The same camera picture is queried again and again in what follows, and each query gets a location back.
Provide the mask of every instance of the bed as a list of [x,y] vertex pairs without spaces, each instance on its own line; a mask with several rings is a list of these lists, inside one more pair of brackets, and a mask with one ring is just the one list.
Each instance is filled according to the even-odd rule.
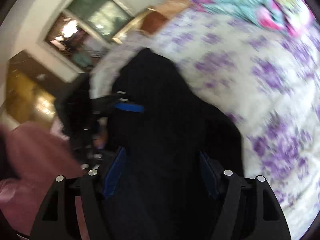
[[267,178],[298,240],[320,210],[319,30],[289,38],[189,8],[153,37],[131,32],[113,48],[92,73],[91,97],[107,95],[142,47],[175,62],[193,92],[237,125],[245,176]]

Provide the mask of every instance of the pink blanket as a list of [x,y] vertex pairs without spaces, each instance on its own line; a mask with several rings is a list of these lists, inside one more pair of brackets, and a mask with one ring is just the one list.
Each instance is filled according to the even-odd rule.
[[40,204],[58,175],[83,175],[68,142],[26,122],[13,131],[0,126],[9,163],[21,179],[0,181],[0,209],[13,229],[30,235]]

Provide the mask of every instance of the white wall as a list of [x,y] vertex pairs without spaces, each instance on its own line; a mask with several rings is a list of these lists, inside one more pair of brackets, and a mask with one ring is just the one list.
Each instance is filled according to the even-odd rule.
[[5,101],[5,82],[0,85],[0,115],[1,115],[1,106]]
[[7,114],[6,111],[1,114],[0,123],[4,124],[10,130],[17,128],[20,125],[20,123],[13,119],[11,115]]
[[[164,0],[118,0],[133,14],[148,5],[156,5]],[[77,75],[77,69],[58,59],[40,42],[48,32],[62,7],[71,0],[18,0],[0,27],[0,86],[5,77],[5,62],[26,49],[44,66],[65,81]]]

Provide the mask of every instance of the metal screw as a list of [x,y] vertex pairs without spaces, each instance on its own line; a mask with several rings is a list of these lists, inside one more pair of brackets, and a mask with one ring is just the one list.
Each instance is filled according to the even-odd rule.
[[223,173],[226,176],[232,176],[232,174],[233,174],[233,172],[231,170],[225,170]]
[[95,169],[89,170],[89,172],[88,172],[88,174],[89,174],[90,176],[94,176],[94,175],[96,175],[97,173],[98,173],[98,171],[95,170]]
[[62,175],[59,175],[58,177],[56,177],[56,181],[60,182],[63,181],[64,177]]
[[260,182],[264,182],[264,181],[266,180],[266,178],[263,177],[263,176],[261,176],[261,175],[259,175],[257,179],[258,179],[258,181],[260,181]]

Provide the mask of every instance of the black fabric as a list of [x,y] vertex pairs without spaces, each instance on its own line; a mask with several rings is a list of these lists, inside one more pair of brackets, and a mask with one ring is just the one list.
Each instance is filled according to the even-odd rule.
[[220,203],[207,194],[198,153],[243,176],[238,129],[150,49],[120,71],[112,90],[145,107],[115,110],[108,119],[110,143],[128,153],[115,194],[103,203],[115,239],[205,239]]

